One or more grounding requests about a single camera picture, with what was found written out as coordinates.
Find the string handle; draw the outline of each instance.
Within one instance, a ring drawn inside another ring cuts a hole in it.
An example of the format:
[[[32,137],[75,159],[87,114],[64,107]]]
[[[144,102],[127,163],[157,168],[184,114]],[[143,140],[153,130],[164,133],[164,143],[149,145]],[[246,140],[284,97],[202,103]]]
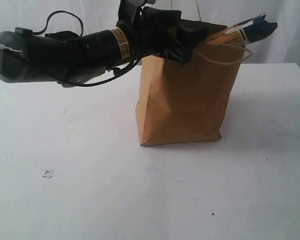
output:
[[[240,50],[244,50],[245,52],[248,52],[249,54],[243,58],[241,58],[240,60],[238,61],[232,61],[232,62],[222,62],[222,61],[215,61],[215,60],[212,60],[208,57],[206,57],[205,55],[201,54],[200,52],[198,51],[193,51],[195,54],[199,55],[200,57],[202,57],[203,59],[205,59],[206,61],[208,61],[209,63],[212,63],[212,64],[219,64],[219,65],[223,65],[223,66],[231,66],[231,65],[234,65],[234,64],[239,64],[239,63],[242,63],[243,61],[247,60],[248,58],[250,58],[253,54],[253,52],[250,50],[250,49],[247,49],[245,47],[242,47],[242,46],[235,46],[235,45],[230,45],[230,44],[220,44],[219,46],[227,46],[227,47],[230,47],[230,48],[233,48],[233,49],[240,49]]]

